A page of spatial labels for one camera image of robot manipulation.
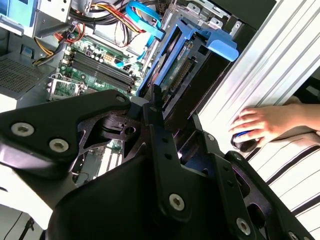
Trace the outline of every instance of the green motherboard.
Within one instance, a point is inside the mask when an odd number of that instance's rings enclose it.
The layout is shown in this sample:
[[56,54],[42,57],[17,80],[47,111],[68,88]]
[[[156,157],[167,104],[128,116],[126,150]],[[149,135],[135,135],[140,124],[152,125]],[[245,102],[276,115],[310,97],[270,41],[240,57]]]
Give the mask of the green motherboard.
[[60,81],[53,84],[49,100],[109,89],[117,90],[127,97],[134,96],[143,81],[142,64],[135,62],[117,66],[129,58],[121,51],[86,37],[68,45],[59,67],[59,78],[53,79]]

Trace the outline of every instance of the metal panel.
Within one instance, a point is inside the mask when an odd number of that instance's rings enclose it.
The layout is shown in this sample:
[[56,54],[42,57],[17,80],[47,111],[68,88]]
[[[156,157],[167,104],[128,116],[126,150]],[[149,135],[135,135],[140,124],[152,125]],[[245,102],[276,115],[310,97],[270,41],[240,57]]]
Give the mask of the metal panel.
[[210,0],[210,2],[236,16],[256,30],[261,27],[276,4],[274,0]]
[[282,0],[200,112],[226,152],[229,125],[247,107],[281,105],[320,65],[320,0]]
[[60,22],[66,22],[70,5],[71,0],[42,0],[38,5],[38,10]]
[[35,67],[33,60],[17,52],[0,58],[0,94],[18,99],[51,73],[49,66]]

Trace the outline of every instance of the striped fabric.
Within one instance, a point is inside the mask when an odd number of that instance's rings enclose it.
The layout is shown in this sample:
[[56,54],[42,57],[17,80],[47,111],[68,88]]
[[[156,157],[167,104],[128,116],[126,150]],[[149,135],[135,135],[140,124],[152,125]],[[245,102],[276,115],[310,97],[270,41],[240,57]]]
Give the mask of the striped fabric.
[[307,133],[276,140],[255,149],[246,159],[320,240],[320,137]]

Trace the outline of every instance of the screw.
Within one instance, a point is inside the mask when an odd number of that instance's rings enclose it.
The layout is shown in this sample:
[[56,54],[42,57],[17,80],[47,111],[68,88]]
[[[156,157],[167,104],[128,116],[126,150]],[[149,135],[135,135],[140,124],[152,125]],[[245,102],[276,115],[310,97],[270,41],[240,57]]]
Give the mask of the screw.
[[298,237],[292,231],[289,232],[289,236],[292,240],[299,240]]
[[247,236],[249,236],[251,234],[250,227],[245,220],[243,220],[242,218],[238,218],[236,220],[236,224],[237,224],[238,228],[241,230],[241,232],[243,232],[243,234],[245,234]]
[[19,137],[27,137],[35,132],[33,126],[26,122],[18,122],[11,126],[11,131],[14,135]]
[[116,99],[122,103],[126,101],[122,96],[116,96]]
[[69,144],[63,139],[56,138],[49,142],[49,147],[52,151],[63,153],[69,149]]
[[158,112],[158,110],[154,106],[151,106],[150,109],[154,112]]
[[172,193],[169,196],[170,205],[177,211],[185,209],[185,202],[178,194]]
[[208,134],[207,136],[208,136],[208,138],[209,138],[211,141],[214,141],[214,140],[215,140],[214,136],[212,136],[211,134]]

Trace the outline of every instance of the blue plastic handle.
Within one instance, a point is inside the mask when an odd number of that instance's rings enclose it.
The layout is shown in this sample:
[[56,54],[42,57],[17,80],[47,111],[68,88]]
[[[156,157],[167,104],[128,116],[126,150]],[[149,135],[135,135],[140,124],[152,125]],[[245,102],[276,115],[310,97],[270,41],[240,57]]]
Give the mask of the blue plastic handle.
[[202,31],[203,35],[208,36],[206,47],[221,57],[235,61],[239,57],[237,44],[233,41],[232,36],[222,29],[213,30],[206,29]]

